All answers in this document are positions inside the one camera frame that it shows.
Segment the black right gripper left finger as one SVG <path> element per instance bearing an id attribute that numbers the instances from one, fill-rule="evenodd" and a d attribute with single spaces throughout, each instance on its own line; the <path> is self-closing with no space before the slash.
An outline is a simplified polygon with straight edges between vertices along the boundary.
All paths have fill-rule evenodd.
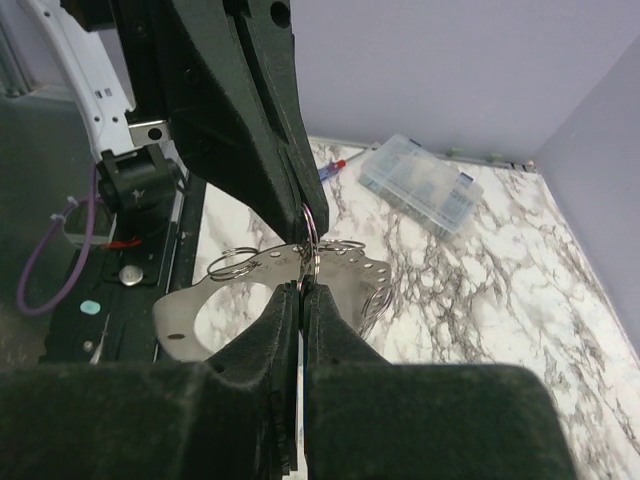
<path id="1" fill-rule="evenodd" d="M 299 296 L 208 360 L 50 364 L 1 375 L 5 479 L 280 479 L 297 466 Z"/>

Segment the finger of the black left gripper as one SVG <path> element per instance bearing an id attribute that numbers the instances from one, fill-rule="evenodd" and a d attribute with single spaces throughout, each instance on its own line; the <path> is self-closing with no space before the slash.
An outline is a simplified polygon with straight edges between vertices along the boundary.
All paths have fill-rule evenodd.
<path id="1" fill-rule="evenodd" d="M 253 209 L 284 241 L 291 196 L 226 1 L 118 1 L 134 123 L 163 121 L 190 172 Z"/>
<path id="2" fill-rule="evenodd" d="M 251 78 L 276 141 L 285 185 L 287 235 L 305 235 L 307 221 L 323 235 L 329 227 L 328 201 L 317 173 L 299 101 L 295 36 L 288 1 L 226 1 Z"/>

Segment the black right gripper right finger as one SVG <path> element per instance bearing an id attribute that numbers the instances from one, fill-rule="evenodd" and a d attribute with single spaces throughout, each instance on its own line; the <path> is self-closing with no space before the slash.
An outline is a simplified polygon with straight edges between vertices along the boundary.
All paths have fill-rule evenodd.
<path id="1" fill-rule="evenodd" d="M 304 297 L 304 439 L 313 479 L 571 479 L 550 395 L 506 364 L 393 364 Z"/>

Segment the key with black tag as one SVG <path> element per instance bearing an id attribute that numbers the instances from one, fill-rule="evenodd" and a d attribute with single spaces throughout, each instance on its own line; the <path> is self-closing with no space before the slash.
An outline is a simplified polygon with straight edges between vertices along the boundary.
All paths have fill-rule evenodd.
<path id="1" fill-rule="evenodd" d="M 304 346 L 307 346 L 308 315 L 306 313 L 306 296 L 313 290 L 320 272 L 319 235 L 310 208 L 302 205 L 306 225 L 306 240 L 300 247 L 301 264 L 297 282 L 300 306 L 300 334 Z"/>

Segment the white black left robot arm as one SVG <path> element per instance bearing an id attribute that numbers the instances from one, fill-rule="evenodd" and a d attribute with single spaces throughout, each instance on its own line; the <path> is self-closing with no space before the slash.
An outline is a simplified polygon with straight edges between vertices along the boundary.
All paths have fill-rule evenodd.
<path id="1" fill-rule="evenodd" d="M 25 1 L 120 218 L 176 190 L 160 148 L 286 242 L 326 233 L 286 1 Z"/>

